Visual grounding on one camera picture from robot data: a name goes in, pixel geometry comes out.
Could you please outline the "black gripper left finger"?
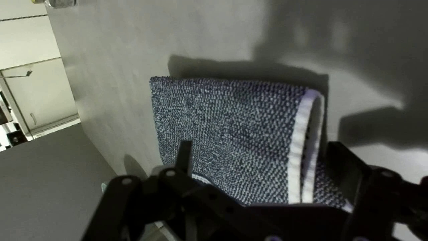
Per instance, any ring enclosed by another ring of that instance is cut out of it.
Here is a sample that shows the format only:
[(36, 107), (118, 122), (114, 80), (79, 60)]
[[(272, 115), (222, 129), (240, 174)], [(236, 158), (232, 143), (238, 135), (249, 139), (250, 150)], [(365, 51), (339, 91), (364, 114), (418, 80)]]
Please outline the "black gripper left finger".
[(185, 173), (186, 175), (192, 175), (193, 170), (193, 142), (192, 141), (182, 141), (178, 149), (176, 167)]

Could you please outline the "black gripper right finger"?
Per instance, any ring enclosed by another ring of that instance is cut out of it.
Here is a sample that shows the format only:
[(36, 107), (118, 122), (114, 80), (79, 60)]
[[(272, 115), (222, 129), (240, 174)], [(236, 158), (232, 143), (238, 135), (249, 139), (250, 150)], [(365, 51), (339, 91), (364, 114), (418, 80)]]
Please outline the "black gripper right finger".
[(327, 145), (329, 177), (341, 194), (357, 209), (376, 205), (376, 173), (341, 142)]

